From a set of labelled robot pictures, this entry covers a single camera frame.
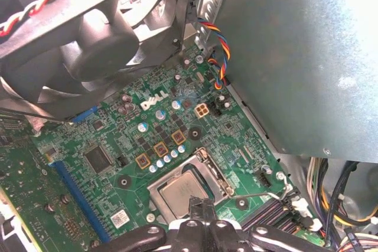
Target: black fan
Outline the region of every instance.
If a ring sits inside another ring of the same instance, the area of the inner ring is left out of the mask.
[[[181,49],[187,7],[188,0],[47,5],[0,45],[0,109],[64,120],[98,104]]]

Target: capacitor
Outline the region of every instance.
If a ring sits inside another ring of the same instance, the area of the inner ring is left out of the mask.
[[[163,110],[157,110],[155,112],[155,116],[158,120],[164,120],[165,119],[165,111]]]
[[[118,113],[126,115],[126,114],[128,114],[128,111],[124,107],[119,107]]]
[[[156,166],[157,166],[158,168],[162,168],[162,167],[164,166],[164,164],[165,164],[165,162],[164,162],[162,159],[158,159],[158,160],[156,161]]]
[[[147,214],[147,216],[146,216],[146,221],[147,222],[154,222],[155,221],[155,215],[153,214],[153,213],[149,213],[149,214]]]
[[[69,202],[70,202],[70,197],[69,197],[68,195],[61,194],[61,195],[60,195],[60,201],[61,201],[64,205],[68,205]]]
[[[164,160],[165,163],[168,163],[168,162],[171,162],[172,158],[171,158],[171,156],[169,156],[169,155],[165,155],[165,156],[163,157],[163,160]]]
[[[174,100],[174,101],[172,102],[172,108],[173,108],[174,110],[179,110],[179,109],[181,108],[181,103],[180,103],[178,100]]]
[[[178,151],[177,150],[172,150],[171,151],[171,157],[172,158],[177,158],[178,157]]]
[[[91,246],[91,248],[95,248],[97,246],[100,246],[100,241],[98,241],[98,240],[92,240],[90,242],[90,246]]]
[[[130,103],[130,102],[132,102],[132,97],[129,96],[128,94],[123,94],[123,95],[122,95],[122,100],[123,100],[125,103]]]
[[[138,130],[139,132],[146,132],[148,130],[148,124],[145,122],[138,124]]]
[[[184,153],[185,152],[185,146],[184,145],[180,145],[177,149],[178,149],[179,153]]]
[[[196,61],[196,63],[197,64],[202,64],[203,63],[203,56],[202,55],[197,55],[196,57],[195,57],[195,61]]]
[[[189,65],[190,65],[190,60],[189,60],[189,59],[185,59],[185,60],[184,60],[184,64],[183,64],[183,68],[184,68],[184,69],[188,69],[188,68],[189,68]]]
[[[135,104],[133,103],[125,103],[123,105],[123,108],[127,111],[127,112],[133,112],[135,110]]]
[[[47,203],[47,204],[45,205],[45,210],[46,210],[47,212],[55,212],[55,207],[54,207],[53,204]]]
[[[181,75],[176,74],[175,75],[175,82],[178,83],[178,82],[180,82],[180,80],[181,80]]]
[[[157,170],[158,170],[158,167],[156,165],[149,166],[150,173],[154,174]]]

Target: yellow wire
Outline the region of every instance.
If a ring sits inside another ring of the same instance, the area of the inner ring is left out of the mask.
[[[325,206],[325,208],[328,210],[330,206],[328,204],[327,197],[325,196],[324,187],[321,188],[321,196],[322,196],[323,206]],[[372,217],[374,217],[374,215],[377,212],[378,212],[378,205],[374,208],[373,212],[370,215],[368,215],[366,218],[361,218],[361,219],[359,219],[357,221],[367,221],[367,220],[371,219]],[[338,220],[339,222],[341,222],[342,224],[352,226],[349,222],[346,222],[346,221],[342,220],[341,218],[339,218],[336,215],[335,215],[335,219]]]

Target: motherboard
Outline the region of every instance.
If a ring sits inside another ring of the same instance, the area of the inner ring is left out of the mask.
[[[313,243],[284,203],[283,170],[193,46],[67,123],[0,123],[0,184],[42,251],[86,251],[188,215],[191,195],[220,219],[262,222]]]

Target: sticker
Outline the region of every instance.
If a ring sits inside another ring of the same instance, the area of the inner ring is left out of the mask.
[[[116,228],[120,228],[124,224],[127,224],[130,220],[125,210],[120,210],[118,213],[113,215],[110,219],[112,220]]]

